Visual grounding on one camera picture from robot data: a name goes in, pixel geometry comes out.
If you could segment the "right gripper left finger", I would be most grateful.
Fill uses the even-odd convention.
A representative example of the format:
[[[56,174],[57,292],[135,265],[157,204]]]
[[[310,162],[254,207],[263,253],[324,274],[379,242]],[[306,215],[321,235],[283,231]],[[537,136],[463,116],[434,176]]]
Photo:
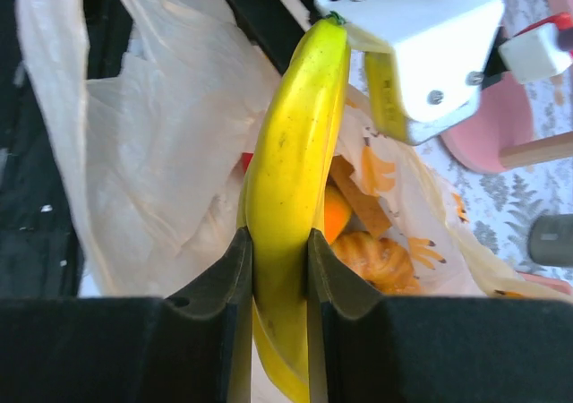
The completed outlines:
[[[252,239],[173,295],[5,299],[4,402],[247,402]]]

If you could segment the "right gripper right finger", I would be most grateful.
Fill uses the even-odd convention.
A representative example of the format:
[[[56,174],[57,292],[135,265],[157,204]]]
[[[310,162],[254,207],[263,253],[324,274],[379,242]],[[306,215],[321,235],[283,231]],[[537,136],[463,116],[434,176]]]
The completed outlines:
[[[569,402],[572,307],[385,296],[308,239],[314,402]]]

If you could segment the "orange plastic grocery bag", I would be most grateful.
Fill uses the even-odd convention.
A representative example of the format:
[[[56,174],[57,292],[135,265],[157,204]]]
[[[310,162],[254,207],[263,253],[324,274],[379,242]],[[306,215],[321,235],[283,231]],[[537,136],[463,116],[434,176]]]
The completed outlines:
[[[100,291],[164,296],[226,250],[278,73],[225,0],[121,1],[142,51],[116,77],[87,77],[82,0],[15,0],[18,34]]]

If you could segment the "yellow banana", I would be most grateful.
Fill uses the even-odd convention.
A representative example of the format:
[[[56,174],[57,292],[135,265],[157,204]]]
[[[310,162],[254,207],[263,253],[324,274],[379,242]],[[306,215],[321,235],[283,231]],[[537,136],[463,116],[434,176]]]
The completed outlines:
[[[296,46],[247,168],[237,225],[253,243],[253,336],[270,381],[310,399],[307,241],[324,228],[324,191],[346,104],[350,46],[330,13]]]

